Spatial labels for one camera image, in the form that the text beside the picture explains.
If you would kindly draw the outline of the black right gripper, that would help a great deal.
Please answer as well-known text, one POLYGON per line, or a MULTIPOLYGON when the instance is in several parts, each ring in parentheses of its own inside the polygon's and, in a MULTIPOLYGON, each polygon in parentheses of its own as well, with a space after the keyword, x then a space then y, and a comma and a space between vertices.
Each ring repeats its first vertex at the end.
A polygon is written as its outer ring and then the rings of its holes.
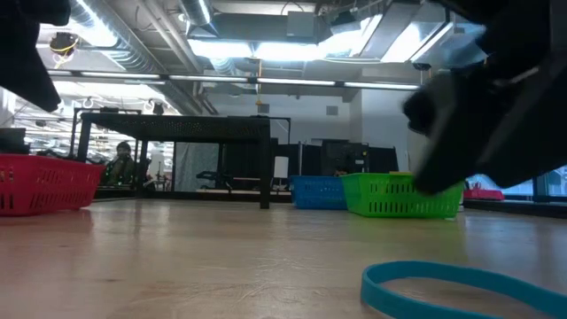
MULTIPOLYGON (((567 47, 567 0, 436 3, 484 28, 474 44, 498 67, 525 70, 555 45, 567 47)), ((402 112, 409 128, 427 138, 414 170, 414 186, 424 194, 473 175, 507 189, 567 164, 567 66, 543 69, 524 87, 441 74, 413 93, 402 112)))

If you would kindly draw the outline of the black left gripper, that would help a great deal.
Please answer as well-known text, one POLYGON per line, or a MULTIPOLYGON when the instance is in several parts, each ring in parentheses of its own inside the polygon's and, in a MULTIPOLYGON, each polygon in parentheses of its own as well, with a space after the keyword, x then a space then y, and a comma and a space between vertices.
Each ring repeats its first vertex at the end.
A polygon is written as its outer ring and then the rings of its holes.
MULTIPOLYGON (((64 26, 70 14, 70 0, 0 0, 0 18, 64 26)), ((35 47, 39 30, 39 25, 0 29, 0 87, 54 112, 61 99, 35 47)))

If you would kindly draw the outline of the blue rubber band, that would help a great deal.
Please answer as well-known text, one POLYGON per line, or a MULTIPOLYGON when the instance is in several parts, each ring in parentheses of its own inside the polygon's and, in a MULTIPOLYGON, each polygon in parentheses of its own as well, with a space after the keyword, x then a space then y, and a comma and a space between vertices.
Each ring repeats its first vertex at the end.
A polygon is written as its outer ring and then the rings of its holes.
POLYGON ((361 300, 395 319, 491 319, 489 315, 436 306, 385 289, 385 282, 410 277, 437 279, 496 292, 557 319, 567 319, 567 295, 511 276, 428 261, 373 264, 361 274, 361 300))

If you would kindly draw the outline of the red storage bin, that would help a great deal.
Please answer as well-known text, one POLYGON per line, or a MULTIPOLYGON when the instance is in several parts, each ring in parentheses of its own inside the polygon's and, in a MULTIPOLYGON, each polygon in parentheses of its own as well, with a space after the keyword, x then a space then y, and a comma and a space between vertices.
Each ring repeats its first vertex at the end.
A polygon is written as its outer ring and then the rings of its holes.
POLYGON ((463 192, 463 198, 467 200, 493 200, 493 201, 503 201, 505 199, 504 194, 501 191, 485 190, 485 189, 465 190, 463 192))

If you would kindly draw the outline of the red plastic basket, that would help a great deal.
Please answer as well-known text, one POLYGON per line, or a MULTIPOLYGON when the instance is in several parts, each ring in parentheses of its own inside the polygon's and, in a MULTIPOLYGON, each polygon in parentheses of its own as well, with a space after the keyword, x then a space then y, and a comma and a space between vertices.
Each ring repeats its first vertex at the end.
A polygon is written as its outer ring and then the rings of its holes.
POLYGON ((89 206, 104 165, 0 154, 0 216, 29 216, 89 206))

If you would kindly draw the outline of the green plastic basket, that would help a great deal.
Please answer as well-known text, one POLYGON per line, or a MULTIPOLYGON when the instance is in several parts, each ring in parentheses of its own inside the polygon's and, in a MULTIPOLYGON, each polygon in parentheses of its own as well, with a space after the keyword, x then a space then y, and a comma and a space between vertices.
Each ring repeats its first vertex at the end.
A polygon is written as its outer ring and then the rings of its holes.
POLYGON ((405 173, 342 175, 347 210, 376 218, 454 218, 464 182, 435 195, 419 192, 414 177, 405 173))

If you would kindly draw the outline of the person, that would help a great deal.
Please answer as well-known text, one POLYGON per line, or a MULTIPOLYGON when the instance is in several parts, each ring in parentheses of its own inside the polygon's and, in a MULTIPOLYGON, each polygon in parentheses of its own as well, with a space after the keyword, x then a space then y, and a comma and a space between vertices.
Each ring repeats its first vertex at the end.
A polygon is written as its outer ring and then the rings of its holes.
POLYGON ((116 146, 116 157, 106 165, 103 177, 104 185, 113 186, 133 182, 136 163, 131 152, 131 147, 126 141, 120 142, 116 146))

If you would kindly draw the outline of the black equipment cabinet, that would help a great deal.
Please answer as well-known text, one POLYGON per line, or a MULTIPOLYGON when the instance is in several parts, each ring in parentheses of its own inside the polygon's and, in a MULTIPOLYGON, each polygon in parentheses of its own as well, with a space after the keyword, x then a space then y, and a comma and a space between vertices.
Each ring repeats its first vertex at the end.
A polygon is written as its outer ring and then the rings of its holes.
POLYGON ((394 147, 372 147, 346 140, 323 140, 320 145, 291 145, 292 175, 339 175, 342 173, 391 173, 399 170, 394 147))

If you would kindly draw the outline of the black perforated metal riser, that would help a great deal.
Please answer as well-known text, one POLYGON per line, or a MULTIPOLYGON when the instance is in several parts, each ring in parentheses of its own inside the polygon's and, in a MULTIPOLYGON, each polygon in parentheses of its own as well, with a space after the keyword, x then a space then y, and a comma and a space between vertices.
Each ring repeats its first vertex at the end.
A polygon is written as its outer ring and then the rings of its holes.
POLYGON ((266 117, 206 117, 189 115, 143 115, 120 113, 84 113, 78 143, 77 160, 84 162, 93 125, 130 136, 142 143, 141 160, 146 159, 149 142, 256 144, 258 146, 261 209, 270 206, 271 136, 266 117))

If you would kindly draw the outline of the ceiling light strip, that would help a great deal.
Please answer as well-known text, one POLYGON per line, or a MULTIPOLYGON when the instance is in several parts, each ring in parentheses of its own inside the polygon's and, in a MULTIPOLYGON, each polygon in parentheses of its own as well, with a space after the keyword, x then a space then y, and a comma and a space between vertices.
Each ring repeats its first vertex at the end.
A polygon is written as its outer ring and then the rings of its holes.
POLYGON ((397 82, 360 82, 360 81, 337 81, 316 80, 303 78, 275 78, 265 76, 226 76, 226 75, 204 75, 204 74, 145 74, 127 72, 107 71, 84 71, 84 70, 58 70, 48 69, 48 74, 55 77, 81 77, 89 79, 120 79, 134 82, 214 82, 230 84, 252 84, 252 85, 292 85, 341 89, 385 89, 399 91, 418 90, 418 84, 397 82))

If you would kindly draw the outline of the blue plastic basket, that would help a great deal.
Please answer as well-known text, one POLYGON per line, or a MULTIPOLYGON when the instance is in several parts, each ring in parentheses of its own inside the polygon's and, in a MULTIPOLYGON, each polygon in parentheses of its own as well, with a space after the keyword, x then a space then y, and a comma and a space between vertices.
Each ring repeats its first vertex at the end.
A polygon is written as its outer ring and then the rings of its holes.
POLYGON ((291 177, 291 200, 298 209, 346 210, 342 180, 335 176, 291 177))

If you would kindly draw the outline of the grey tarp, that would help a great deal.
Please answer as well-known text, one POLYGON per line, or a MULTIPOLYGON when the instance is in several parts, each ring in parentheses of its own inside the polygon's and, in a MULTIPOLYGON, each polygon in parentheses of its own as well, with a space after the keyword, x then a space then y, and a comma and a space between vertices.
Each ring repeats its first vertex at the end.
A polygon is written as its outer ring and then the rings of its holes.
POLYGON ((175 144, 175 190, 193 192, 202 186, 213 188, 215 181, 198 179, 203 171, 215 172, 218 164, 218 144, 175 144))

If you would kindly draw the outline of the grey ceiling box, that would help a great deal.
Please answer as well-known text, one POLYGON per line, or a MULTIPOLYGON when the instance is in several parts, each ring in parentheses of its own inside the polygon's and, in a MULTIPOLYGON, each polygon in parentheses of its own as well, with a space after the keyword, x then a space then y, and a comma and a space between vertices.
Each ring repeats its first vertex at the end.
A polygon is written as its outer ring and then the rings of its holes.
POLYGON ((313 38, 315 16, 312 12, 287 12, 286 35, 288 37, 313 38))

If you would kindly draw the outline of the white ceiling air duct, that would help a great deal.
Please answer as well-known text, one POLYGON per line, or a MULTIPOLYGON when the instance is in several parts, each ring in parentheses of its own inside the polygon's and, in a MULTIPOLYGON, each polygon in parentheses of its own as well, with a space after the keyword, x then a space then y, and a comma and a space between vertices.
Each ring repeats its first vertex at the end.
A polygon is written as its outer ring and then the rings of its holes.
POLYGON ((450 22, 433 36, 410 61, 445 69, 478 62, 486 57, 486 54, 476 44, 476 40, 484 32, 484 26, 468 22, 450 22))

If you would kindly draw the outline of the silver spiral duct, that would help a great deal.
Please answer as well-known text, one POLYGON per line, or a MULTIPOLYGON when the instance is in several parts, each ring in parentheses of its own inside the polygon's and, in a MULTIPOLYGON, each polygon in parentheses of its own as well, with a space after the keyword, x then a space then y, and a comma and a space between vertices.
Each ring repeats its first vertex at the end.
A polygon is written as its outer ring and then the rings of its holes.
POLYGON ((187 20, 186 35, 196 28, 202 28, 213 36, 219 35, 214 25, 214 8, 209 0, 178 0, 178 3, 187 20))

